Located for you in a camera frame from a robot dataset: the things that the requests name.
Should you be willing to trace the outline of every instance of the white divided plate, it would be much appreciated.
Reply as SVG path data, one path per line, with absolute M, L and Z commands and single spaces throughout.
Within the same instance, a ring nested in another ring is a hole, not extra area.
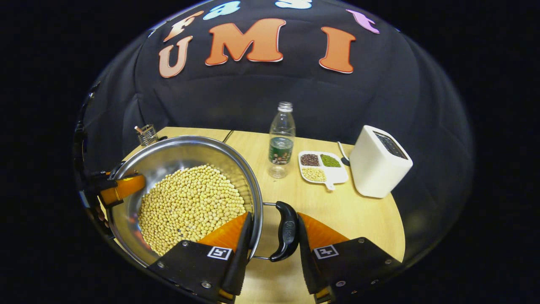
M 304 166 L 302 164 L 302 159 L 301 158 L 302 158 L 302 155 L 306 155 L 306 154 L 315 154 L 317 156 L 317 159 L 319 160 L 319 166 Z M 336 159 L 339 162 L 341 167 L 340 168 L 338 168 L 338 167 L 326 167 L 322 163 L 321 154 L 325 154 L 325 155 L 333 157 L 334 159 Z M 326 188 L 328 188 L 328 190 L 335 190 L 334 184 L 344 183 L 347 180 L 349 180 L 349 175 L 347 174 L 347 171 L 345 170 L 345 166 L 341 162 L 341 159 L 337 155 L 335 155 L 333 153 L 321 152 L 321 151 L 302 151 L 302 152 L 298 153 L 298 166 L 300 167 L 300 174 L 302 175 L 303 179 L 305 179 L 306 181 L 308 181 L 310 183 L 325 184 Z M 319 168 L 319 169 L 322 169 L 322 171 L 326 175 L 326 182 L 316 182 L 316 181 L 312 181 L 312 180 L 308 179 L 307 177 L 304 176 L 304 174 L 302 172 L 302 168 Z

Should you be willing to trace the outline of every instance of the plastic water bottle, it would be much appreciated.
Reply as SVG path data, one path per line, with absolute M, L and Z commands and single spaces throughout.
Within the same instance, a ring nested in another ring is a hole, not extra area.
M 268 172 L 275 179 L 285 177 L 288 173 L 288 167 L 290 167 L 294 136 L 296 136 L 292 112 L 292 103 L 280 102 L 278 114 L 270 126 L 270 148 L 268 150 L 270 169 Z

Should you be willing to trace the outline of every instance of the white toaster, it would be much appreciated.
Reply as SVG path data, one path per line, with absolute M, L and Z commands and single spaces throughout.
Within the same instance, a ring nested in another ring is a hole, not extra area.
M 364 125 L 349 156 L 356 190 L 370 197 L 387 196 L 413 166 L 403 147 L 387 132 Z

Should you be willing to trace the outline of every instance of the metal pen holder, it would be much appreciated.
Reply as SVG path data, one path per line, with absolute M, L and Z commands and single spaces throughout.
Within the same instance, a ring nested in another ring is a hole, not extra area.
M 142 128 L 135 127 L 138 131 L 139 143 L 141 146 L 146 147 L 152 143 L 158 141 L 158 135 L 153 124 L 147 124 Z

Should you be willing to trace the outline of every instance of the pot handle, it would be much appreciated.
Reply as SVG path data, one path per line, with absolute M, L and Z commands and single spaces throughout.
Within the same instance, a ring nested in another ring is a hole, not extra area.
M 278 230 L 279 247 L 270 257 L 253 257 L 270 260 L 270 262 L 278 262 L 293 255 L 298 247 L 298 215 L 291 205 L 281 201 L 263 204 L 265 206 L 275 206 L 281 214 Z

